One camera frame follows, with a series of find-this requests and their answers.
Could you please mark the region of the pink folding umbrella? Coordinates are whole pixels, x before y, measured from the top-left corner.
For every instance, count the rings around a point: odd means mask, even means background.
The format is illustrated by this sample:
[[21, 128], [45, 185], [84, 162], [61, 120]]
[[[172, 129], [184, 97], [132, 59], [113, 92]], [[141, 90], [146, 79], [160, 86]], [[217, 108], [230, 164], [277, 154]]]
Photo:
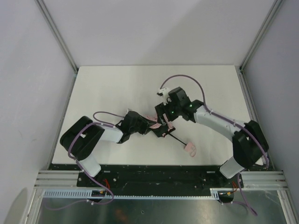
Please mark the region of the pink folding umbrella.
[[167, 135], [169, 135], [173, 139], [180, 142], [184, 146], [184, 150], [186, 152], [188, 152], [191, 157], [194, 157], [196, 155], [197, 149], [196, 149], [196, 146], [192, 142], [185, 143], [182, 140], [180, 140], [178, 137], [176, 137], [172, 134], [172, 132], [175, 131], [176, 128], [173, 126], [172, 122], [167, 119], [165, 114], [164, 114], [164, 118], [165, 118], [166, 124], [161, 124], [158, 122], [157, 114], [155, 116], [145, 116], [145, 118], [150, 121], [155, 122], [149, 128], [157, 137], [165, 138]]

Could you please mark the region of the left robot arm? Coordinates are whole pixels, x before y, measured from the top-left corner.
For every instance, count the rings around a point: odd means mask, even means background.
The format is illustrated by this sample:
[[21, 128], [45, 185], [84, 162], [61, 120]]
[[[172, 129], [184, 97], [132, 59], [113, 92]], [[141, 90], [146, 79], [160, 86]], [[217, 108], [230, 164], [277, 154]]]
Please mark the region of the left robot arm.
[[101, 166], [92, 152], [99, 141], [122, 144], [132, 134], [147, 134], [154, 124], [154, 121], [135, 111], [129, 111], [115, 126], [93, 122], [83, 116], [62, 135], [60, 145], [87, 175], [95, 177], [101, 171]]

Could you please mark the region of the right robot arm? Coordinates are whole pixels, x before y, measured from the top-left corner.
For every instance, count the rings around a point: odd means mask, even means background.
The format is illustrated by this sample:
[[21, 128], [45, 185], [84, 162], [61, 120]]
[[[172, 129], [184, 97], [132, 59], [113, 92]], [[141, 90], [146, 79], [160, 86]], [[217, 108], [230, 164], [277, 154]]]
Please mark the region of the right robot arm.
[[220, 173], [230, 179], [244, 169], [251, 168], [269, 150], [268, 142], [256, 121], [240, 122], [215, 113], [204, 102], [191, 101], [186, 92], [177, 87], [159, 89], [162, 103], [155, 107], [157, 120], [166, 125], [178, 117], [207, 126], [222, 134], [233, 145], [233, 155], [220, 167]]

